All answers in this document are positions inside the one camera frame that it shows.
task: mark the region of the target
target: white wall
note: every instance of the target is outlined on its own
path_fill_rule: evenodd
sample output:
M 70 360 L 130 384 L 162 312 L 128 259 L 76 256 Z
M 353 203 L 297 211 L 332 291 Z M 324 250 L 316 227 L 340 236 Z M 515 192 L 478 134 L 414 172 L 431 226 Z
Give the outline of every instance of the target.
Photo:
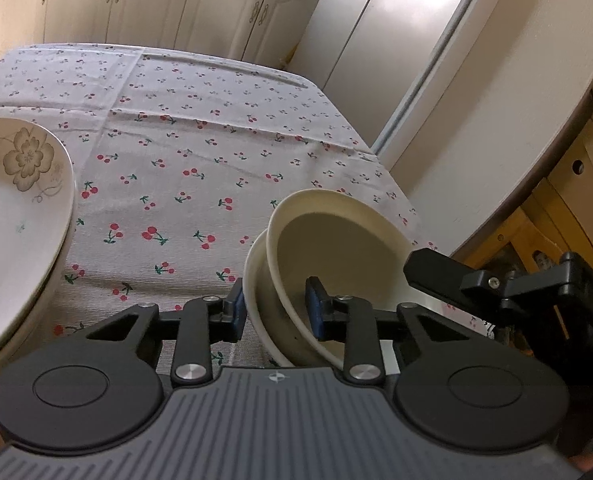
M 539 170 L 593 79 L 593 0 L 499 0 L 391 170 L 450 253 Z

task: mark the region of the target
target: cherry print tablecloth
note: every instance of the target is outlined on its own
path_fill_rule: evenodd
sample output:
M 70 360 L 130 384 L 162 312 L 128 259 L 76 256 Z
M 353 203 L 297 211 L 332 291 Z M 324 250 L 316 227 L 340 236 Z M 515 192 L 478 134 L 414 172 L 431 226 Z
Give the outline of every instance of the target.
M 43 338 L 142 301 L 169 310 L 227 294 L 272 210 L 300 189 L 354 196 L 433 246 L 376 156 L 300 76 L 169 50 L 37 45 L 0 60 L 0 116 L 51 130 L 76 170 L 77 229 Z M 268 362 L 249 326 L 212 357 Z M 166 347 L 160 366 L 170 359 Z

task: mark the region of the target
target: white refrigerator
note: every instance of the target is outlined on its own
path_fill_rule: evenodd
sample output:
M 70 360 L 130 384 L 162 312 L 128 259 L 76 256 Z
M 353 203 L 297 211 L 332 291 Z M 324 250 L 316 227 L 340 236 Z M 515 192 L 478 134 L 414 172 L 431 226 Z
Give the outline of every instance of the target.
M 473 1 L 320 0 L 288 70 L 321 88 L 377 150 L 436 72 Z M 458 65 L 451 61 L 454 73 Z

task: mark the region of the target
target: table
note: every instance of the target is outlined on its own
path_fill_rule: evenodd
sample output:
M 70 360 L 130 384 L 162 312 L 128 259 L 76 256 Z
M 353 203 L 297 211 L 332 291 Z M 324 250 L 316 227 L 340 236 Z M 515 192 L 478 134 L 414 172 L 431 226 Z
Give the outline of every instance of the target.
M 46 340 L 135 303 L 179 310 L 226 295 L 272 210 L 300 189 L 354 196 L 436 248 L 376 156 L 300 76 L 169 50 L 37 45 L 0 60 L 0 116 L 52 131 L 76 171 L 76 234 Z M 160 371 L 171 357 L 167 345 Z M 269 362 L 250 326 L 212 358 Z

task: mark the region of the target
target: screw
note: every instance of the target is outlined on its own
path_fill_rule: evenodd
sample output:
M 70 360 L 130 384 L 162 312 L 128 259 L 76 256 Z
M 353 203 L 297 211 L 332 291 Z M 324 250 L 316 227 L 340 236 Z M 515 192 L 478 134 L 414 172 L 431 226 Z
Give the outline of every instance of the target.
M 188 381 L 196 380 L 205 377 L 208 373 L 205 366 L 197 363 L 188 363 L 185 365 L 178 366 L 174 373 L 177 374 L 179 379 L 185 379 Z
M 381 370 L 369 364 L 354 365 L 350 368 L 350 375 L 359 381 L 372 381 L 381 375 Z

